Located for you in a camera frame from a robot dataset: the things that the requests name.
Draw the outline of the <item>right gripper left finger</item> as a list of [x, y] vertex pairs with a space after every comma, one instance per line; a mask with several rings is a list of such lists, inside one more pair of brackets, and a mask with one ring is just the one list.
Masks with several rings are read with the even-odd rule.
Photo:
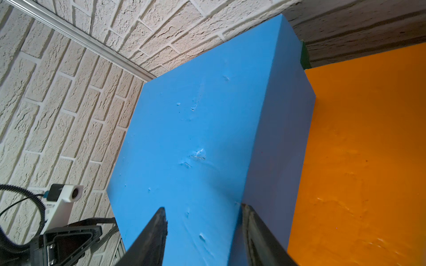
[[160, 207], [116, 266], [162, 266], [168, 235], [166, 211]]

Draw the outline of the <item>orange shoebox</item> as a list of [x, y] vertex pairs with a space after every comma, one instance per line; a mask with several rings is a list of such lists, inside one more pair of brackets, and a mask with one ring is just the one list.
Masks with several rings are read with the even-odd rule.
[[288, 253], [302, 266], [425, 265], [425, 44], [306, 74], [316, 103]]

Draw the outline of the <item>blue shoebox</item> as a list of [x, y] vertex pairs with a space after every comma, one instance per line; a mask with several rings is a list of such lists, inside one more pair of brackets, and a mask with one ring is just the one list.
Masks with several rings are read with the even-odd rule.
[[288, 249], [316, 101], [283, 15], [143, 86], [107, 193], [125, 250], [160, 207], [162, 266], [247, 266], [242, 204]]

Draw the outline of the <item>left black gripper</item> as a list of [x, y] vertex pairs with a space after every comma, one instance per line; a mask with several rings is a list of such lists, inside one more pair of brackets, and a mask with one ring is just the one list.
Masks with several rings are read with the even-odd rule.
[[30, 244], [32, 266], [75, 266], [118, 232], [115, 218], [89, 218], [46, 231]]

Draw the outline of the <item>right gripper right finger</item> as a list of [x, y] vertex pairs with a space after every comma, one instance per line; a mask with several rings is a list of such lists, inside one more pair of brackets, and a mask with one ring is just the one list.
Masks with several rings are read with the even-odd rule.
[[243, 236], [250, 266], [297, 266], [261, 217], [250, 205], [242, 204]]

